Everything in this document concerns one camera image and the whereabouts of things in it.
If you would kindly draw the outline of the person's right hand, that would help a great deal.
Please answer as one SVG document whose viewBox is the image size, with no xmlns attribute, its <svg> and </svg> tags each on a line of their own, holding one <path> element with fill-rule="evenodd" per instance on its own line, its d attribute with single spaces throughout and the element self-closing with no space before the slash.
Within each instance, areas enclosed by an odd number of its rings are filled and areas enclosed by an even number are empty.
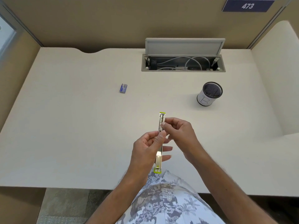
<svg viewBox="0 0 299 224">
<path fill-rule="evenodd" d="M 199 162 L 200 157 L 206 151 L 200 144 L 190 122 L 175 117 L 168 117 L 165 122 L 176 128 L 176 132 L 169 134 L 168 140 L 174 140 L 176 145 L 183 152 L 185 158 L 193 165 Z"/>
</svg>

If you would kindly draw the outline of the person's left hand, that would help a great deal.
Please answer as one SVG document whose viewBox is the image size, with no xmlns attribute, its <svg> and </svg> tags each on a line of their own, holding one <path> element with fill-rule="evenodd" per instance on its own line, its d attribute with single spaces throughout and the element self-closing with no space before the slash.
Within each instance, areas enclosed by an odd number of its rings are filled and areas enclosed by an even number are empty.
<svg viewBox="0 0 299 224">
<path fill-rule="evenodd" d="M 131 160 L 126 174 L 142 186 L 147 182 L 148 174 L 155 163 L 156 154 L 160 148 L 151 147 L 151 139 L 158 133 L 158 131 L 146 132 L 133 144 Z"/>
</svg>

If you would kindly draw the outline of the green metal stapler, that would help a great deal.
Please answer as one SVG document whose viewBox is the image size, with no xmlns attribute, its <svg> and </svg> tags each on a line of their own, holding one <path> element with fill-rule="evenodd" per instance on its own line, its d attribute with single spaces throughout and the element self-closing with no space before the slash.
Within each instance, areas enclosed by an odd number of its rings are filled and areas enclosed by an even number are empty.
<svg viewBox="0 0 299 224">
<path fill-rule="evenodd" d="M 166 117 L 165 113 L 163 113 L 163 112 L 159 113 L 159 129 L 158 129 L 159 133 L 161 131 L 163 131 L 163 129 L 161 127 L 161 123 L 165 122 L 165 117 Z M 162 152 L 163 152 L 163 146 L 161 146 L 159 148 L 159 150 L 157 151 L 157 154 L 156 154 L 156 158 L 155 158 L 154 173 L 157 173 L 157 174 L 161 174 L 161 172 L 162 172 L 162 169 L 161 169 Z"/>
</svg>

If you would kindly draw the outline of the person's right forearm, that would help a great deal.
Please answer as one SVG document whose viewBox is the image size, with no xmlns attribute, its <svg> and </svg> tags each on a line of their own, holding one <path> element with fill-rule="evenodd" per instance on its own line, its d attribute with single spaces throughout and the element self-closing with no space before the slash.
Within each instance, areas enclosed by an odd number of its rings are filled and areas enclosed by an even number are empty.
<svg viewBox="0 0 299 224">
<path fill-rule="evenodd" d="M 195 167 L 203 183 L 231 224 L 278 224 L 259 207 L 229 175 L 200 148 L 185 157 Z"/>
</svg>

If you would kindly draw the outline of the person's left forearm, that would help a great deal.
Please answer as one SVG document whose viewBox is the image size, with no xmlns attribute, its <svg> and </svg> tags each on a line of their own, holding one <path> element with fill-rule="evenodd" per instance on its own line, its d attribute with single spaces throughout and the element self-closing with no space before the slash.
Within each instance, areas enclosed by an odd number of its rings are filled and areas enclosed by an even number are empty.
<svg viewBox="0 0 299 224">
<path fill-rule="evenodd" d="M 127 170 L 116 188 L 105 198 L 85 224 L 115 224 L 129 208 L 148 180 L 150 169 Z"/>
</svg>

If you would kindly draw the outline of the white black mesh pen cup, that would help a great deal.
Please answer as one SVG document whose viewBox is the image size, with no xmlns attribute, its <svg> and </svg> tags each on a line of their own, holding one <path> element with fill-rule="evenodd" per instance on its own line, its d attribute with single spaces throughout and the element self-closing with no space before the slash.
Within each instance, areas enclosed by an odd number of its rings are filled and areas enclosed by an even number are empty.
<svg viewBox="0 0 299 224">
<path fill-rule="evenodd" d="M 202 90 L 197 95 L 197 102 L 202 106 L 210 106 L 216 99 L 221 97 L 223 89 L 216 82 L 207 82 L 203 85 Z"/>
</svg>

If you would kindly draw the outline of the white grey patterned garment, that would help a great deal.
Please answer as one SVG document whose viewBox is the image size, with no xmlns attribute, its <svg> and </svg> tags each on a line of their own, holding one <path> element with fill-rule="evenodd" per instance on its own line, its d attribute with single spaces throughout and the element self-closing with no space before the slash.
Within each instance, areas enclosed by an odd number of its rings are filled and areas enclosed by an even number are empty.
<svg viewBox="0 0 299 224">
<path fill-rule="evenodd" d="M 183 179 L 166 170 L 145 186 L 115 224 L 225 224 Z"/>
</svg>

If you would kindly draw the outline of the dark blue number sign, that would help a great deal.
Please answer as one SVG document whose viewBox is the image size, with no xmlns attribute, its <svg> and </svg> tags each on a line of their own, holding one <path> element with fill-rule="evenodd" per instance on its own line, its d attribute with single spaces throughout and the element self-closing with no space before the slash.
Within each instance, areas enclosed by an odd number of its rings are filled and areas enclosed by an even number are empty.
<svg viewBox="0 0 299 224">
<path fill-rule="evenodd" d="M 222 12 L 267 12 L 275 0 L 227 0 Z"/>
</svg>

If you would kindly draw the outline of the glass window panel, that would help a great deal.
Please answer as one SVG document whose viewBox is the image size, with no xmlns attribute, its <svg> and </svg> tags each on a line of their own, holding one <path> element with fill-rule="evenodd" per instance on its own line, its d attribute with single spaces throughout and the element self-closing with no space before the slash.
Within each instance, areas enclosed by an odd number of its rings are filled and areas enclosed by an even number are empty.
<svg viewBox="0 0 299 224">
<path fill-rule="evenodd" d="M 0 14 L 0 59 L 16 34 L 16 29 Z"/>
</svg>

